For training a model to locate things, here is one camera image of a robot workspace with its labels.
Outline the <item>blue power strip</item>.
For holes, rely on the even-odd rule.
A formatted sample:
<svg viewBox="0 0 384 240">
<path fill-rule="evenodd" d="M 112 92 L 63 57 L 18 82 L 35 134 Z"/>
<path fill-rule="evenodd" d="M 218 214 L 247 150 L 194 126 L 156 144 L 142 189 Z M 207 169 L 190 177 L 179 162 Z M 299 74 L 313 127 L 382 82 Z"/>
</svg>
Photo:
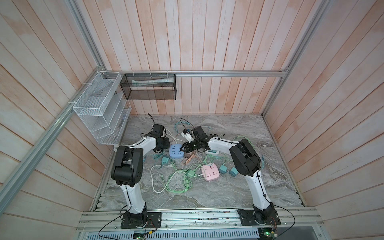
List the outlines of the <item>blue power strip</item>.
<svg viewBox="0 0 384 240">
<path fill-rule="evenodd" d="M 172 159 L 182 159 L 184 158 L 184 152 L 181 151 L 182 144 L 172 144 L 169 149 L 169 156 Z"/>
</svg>

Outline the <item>teal green charger plug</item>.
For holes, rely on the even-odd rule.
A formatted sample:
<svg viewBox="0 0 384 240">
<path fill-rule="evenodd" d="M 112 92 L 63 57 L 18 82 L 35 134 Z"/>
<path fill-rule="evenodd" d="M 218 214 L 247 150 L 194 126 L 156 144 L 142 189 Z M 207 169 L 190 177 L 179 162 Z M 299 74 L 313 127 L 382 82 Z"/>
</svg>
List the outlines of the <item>teal green charger plug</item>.
<svg viewBox="0 0 384 240">
<path fill-rule="evenodd" d="M 162 166 L 168 165 L 170 163 L 170 158 L 167 156 L 162 157 L 161 164 Z"/>
</svg>

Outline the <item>light green charger plug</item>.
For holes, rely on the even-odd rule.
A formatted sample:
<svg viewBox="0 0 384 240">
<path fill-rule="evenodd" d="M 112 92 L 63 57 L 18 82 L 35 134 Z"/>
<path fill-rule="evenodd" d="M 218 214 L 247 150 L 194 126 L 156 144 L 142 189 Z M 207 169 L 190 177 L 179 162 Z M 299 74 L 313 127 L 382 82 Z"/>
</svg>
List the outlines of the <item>light green charger plug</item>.
<svg viewBox="0 0 384 240">
<path fill-rule="evenodd" d="M 196 176 L 196 171 L 195 170 L 187 170 L 186 175 L 188 178 L 194 178 Z"/>
</svg>

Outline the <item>pink power strip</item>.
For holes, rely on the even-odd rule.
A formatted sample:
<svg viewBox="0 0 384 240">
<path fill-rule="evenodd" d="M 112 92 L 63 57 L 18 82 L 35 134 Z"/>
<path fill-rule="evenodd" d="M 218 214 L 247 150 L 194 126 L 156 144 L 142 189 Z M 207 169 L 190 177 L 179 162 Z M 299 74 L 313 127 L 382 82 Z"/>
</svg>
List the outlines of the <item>pink power strip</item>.
<svg viewBox="0 0 384 240">
<path fill-rule="evenodd" d="M 220 177 L 219 169 L 214 163 L 203 165 L 201 171 L 205 181 L 207 182 L 214 181 Z"/>
</svg>

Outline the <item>white power strip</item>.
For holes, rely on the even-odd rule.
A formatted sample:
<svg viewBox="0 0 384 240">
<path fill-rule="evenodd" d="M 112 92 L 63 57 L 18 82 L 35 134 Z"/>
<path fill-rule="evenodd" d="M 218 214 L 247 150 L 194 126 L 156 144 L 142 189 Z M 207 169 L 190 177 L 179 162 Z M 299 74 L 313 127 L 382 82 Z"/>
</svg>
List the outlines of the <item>white power strip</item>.
<svg viewBox="0 0 384 240">
<path fill-rule="evenodd" d="M 215 150 L 207 150 L 207 151 L 205 151 L 205 154 L 206 155 L 212 155 L 212 156 L 218 156 L 220 154 L 220 152 L 215 151 Z"/>
</svg>

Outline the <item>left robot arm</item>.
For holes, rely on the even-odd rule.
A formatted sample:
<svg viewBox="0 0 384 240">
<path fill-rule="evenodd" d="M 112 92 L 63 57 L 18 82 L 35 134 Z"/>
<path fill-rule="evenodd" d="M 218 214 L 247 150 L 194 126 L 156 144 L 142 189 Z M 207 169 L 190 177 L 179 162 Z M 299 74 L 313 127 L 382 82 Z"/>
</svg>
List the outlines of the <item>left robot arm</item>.
<svg viewBox="0 0 384 240">
<path fill-rule="evenodd" d="M 111 178 L 120 186 L 127 202 L 122 216 L 122 228 L 142 228 L 148 222 L 147 205 L 140 189 L 144 155 L 154 150 L 161 152 L 170 146 L 166 129 L 154 124 L 149 133 L 132 145 L 119 146 L 111 170 Z"/>
</svg>

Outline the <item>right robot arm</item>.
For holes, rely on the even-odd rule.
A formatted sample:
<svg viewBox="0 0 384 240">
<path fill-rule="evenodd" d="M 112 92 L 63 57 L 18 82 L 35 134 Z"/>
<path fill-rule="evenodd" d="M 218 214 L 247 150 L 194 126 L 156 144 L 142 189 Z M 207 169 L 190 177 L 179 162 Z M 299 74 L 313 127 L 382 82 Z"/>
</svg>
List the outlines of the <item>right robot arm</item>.
<svg viewBox="0 0 384 240">
<path fill-rule="evenodd" d="M 187 140 L 180 148 L 182 152 L 219 151 L 232 157 L 236 170 L 245 177 L 251 191 L 256 223 L 265 225 L 270 217 L 277 214 L 262 181 L 262 160 L 248 140 L 224 140 L 217 135 L 207 135 L 200 126 L 183 130 L 182 136 Z"/>
</svg>

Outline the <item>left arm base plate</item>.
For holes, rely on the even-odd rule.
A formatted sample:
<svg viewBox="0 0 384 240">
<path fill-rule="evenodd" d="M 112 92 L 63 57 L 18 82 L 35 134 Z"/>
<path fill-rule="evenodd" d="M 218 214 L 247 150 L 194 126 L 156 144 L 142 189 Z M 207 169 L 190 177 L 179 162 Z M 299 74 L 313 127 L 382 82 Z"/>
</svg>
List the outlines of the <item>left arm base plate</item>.
<svg viewBox="0 0 384 240">
<path fill-rule="evenodd" d="M 141 214 L 131 214 L 129 212 L 123 215 L 121 229 L 138 229 L 138 228 L 154 228 L 161 227 L 161 212 L 143 212 Z"/>
</svg>

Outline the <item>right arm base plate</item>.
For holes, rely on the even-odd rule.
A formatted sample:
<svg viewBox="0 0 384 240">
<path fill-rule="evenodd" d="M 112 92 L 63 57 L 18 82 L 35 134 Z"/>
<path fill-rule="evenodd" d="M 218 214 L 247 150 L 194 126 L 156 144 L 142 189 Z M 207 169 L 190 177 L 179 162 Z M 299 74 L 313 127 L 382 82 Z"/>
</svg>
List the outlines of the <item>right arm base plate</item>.
<svg viewBox="0 0 384 240">
<path fill-rule="evenodd" d="M 280 217 L 276 210 L 244 210 L 238 209 L 242 226 L 278 226 L 281 225 Z"/>
</svg>

